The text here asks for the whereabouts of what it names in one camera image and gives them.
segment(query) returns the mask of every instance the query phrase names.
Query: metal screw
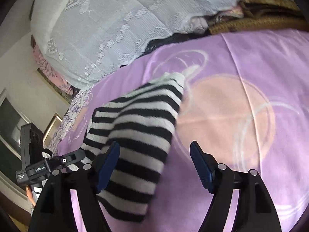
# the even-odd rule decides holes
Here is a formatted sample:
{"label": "metal screw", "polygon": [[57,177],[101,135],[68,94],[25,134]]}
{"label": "metal screw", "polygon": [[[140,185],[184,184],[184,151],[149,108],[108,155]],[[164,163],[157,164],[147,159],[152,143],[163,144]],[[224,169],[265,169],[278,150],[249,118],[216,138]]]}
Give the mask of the metal screw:
{"label": "metal screw", "polygon": [[257,171],[255,169],[251,169],[250,170],[250,173],[253,175],[253,176],[257,176]]}
{"label": "metal screw", "polygon": [[58,175],[60,173],[60,171],[58,169],[53,170],[52,175]]}
{"label": "metal screw", "polygon": [[89,170],[91,168],[91,164],[85,164],[82,168],[84,168],[84,170]]}
{"label": "metal screw", "polygon": [[221,163],[221,164],[218,165],[218,168],[220,170],[225,170],[227,168],[227,166],[225,164]]}

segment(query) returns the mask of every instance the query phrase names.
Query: purple blanket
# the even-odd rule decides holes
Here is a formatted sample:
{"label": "purple blanket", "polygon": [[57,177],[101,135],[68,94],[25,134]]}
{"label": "purple blanket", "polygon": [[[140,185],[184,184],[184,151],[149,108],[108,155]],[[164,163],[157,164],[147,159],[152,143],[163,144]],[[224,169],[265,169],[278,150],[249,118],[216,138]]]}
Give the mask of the purple blanket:
{"label": "purple blanket", "polygon": [[[103,208],[112,231],[198,231],[212,195],[189,157],[189,144],[197,140],[219,163],[259,171],[288,232],[309,203],[308,33],[228,33],[163,46],[92,88],[59,154],[79,148],[95,108],[173,71],[185,73],[186,93],[155,197],[141,224],[118,221]],[[237,198],[234,191],[225,231]],[[86,231],[73,191],[72,201],[78,229]]]}

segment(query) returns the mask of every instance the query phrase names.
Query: striped sweater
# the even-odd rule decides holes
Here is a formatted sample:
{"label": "striped sweater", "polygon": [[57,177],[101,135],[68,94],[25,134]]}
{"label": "striped sweater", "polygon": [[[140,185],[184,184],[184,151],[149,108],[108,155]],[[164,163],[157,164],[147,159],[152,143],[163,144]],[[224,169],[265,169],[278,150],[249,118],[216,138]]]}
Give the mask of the striped sweater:
{"label": "striped sweater", "polygon": [[182,74],[166,73],[94,110],[80,147],[86,157],[69,168],[78,170],[118,142],[118,163],[98,195],[114,218],[143,220],[171,146],[183,85]]}

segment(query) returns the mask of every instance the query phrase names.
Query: black camera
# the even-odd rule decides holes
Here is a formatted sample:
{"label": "black camera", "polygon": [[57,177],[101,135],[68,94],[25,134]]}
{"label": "black camera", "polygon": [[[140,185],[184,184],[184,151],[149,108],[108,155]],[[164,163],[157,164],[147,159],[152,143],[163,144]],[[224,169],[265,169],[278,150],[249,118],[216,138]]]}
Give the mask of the black camera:
{"label": "black camera", "polygon": [[61,170],[85,158],[85,152],[80,149],[51,158],[50,150],[43,148],[43,133],[33,123],[21,127],[20,146],[22,170],[16,172],[17,183],[29,185],[35,201],[53,170]]}

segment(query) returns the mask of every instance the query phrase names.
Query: blue gripper pad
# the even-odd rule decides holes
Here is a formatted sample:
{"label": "blue gripper pad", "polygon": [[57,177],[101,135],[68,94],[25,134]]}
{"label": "blue gripper pad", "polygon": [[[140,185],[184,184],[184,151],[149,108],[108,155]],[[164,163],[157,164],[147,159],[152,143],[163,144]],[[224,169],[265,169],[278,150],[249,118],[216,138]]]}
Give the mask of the blue gripper pad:
{"label": "blue gripper pad", "polygon": [[214,157],[210,154],[203,153],[202,149],[196,141],[193,141],[190,145],[190,156],[194,163],[195,169],[200,181],[205,189],[212,194],[214,193],[214,166],[208,165],[208,163],[216,163]]}
{"label": "blue gripper pad", "polygon": [[113,142],[105,154],[105,161],[98,173],[98,193],[107,187],[112,172],[118,162],[120,156],[119,144],[117,142]]}

